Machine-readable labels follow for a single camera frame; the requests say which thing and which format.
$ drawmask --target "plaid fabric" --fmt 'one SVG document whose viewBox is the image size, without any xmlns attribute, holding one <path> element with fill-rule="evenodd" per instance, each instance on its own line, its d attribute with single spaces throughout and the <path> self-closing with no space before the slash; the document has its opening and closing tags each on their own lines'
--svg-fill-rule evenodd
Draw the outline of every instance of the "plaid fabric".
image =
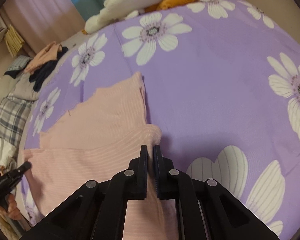
<svg viewBox="0 0 300 240">
<path fill-rule="evenodd" d="M 18 56 L 9 66 L 7 71 L 24 69 L 32 58 L 27 56 Z"/>
<path fill-rule="evenodd" d="M 0 138 L 19 147 L 31 105 L 31 101 L 15 98 L 11 94 L 1 101 Z"/>
</svg>

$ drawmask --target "gray pillow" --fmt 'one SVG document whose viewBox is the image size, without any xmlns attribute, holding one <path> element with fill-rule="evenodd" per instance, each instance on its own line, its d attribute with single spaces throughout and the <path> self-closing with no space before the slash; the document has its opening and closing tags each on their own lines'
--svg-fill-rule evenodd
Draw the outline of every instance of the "gray pillow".
<svg viewBox="0 0 300 240">
<path fill-rule="evenodd" d="M 14 79 L 9 75 L 4 75 L 0 79 L 0 102 L 4 99 L 18 82 L 18 78 Z"/>
<path fill-rule="evenodd" d="M 30 73 L 25 73 L 21 76 L 15 90 L 12 92 L 14 97 L 29 101 L 38 100 L 39 93 L 33 90 L 34 82 L 30 83 L 29 77 Z"/>
</svg>

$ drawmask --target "bed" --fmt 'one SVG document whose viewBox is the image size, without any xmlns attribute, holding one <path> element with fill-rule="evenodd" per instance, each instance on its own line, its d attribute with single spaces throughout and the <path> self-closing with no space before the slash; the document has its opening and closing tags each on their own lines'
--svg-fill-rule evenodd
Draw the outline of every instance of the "bed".
<svg viewBox="0 0 300 240">
<path fill-rule="evenodd" d="M 209 9 L 220 1 L 226 14 Z M 292 87 L 300 92 L 300 10 L 293 0 L 284 0 L 295 19 L 288 23 L 276 4 L 248 1 L 202 0 L 116 23 L 99 31 L 98 37 L 78 33 L 64 43 L 72 49 L 34 104 L 20 147 L 39 147 L 36 120 L 56 88 L 60 96 L 51 116 L 43 120 L 42 131 L 97 88 L 140 71 L 147 121 L 162 130 L 161 148 L 175 167 L 195 179 L 217 179 L 280 239 L 299 239 L 295 233 L 300 228 L 300 122 L 290 114 L 298 97 L 295 91 L 282 91 L 280 81 L 296 76 Z M 148 23 L 165 24 L 175 38 L 151 42 L 147 49 L 141 48 L 144 44 L 128 44 L 138 36 L 131 27 L 145 29 Z M 88 75 L 74 75 L 77 66 L 72 60 L 83 55 L 82 44 L 87 46 L 93 37 L 106 37 L 100 48 L 106 56 L 90 67 Z M 25 203 L 23 214 L 30 214 L 33 223 L 39 220 L 25 179 L 17 196 L 18 203 Z"/>
</svg>

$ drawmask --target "purple bedsheet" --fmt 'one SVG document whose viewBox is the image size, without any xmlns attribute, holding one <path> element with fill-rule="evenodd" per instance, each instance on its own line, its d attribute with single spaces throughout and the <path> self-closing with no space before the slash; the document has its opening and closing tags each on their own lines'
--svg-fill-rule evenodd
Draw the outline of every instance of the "purple bedsheet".
<svg viewBox="0 0 300 240">
<path fill-rule="evenodd" d="M 300 226 L 300 46 L 240 0 L 116 23 L 70 54 L 42 89 L 25 148 L 38 148 L 38 132 L 97 88 L 136 71 L 164 155 L 193 178 L 217 179 L 290 239 Z M 27 189 L 23 180 L 25 201 Z"/>
</svg>

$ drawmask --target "mattress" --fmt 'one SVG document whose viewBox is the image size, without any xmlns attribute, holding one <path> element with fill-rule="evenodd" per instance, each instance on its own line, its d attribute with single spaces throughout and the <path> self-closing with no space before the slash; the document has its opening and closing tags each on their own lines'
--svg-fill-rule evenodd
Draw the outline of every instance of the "mattress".
<svg viewBox="0 0 300 240">
<path fill-rule="evenodd" d="M 202 0 L 119 22 L 85 37 L 59 67 L 33 107 L 24 148 L 39 148 L 38 132 L 97 88 L 140 71 L 165 157 L 194 179 L 217 179 L 280 239 L 298 230 L 300 45 L 260 9 Z"/>
</svg>

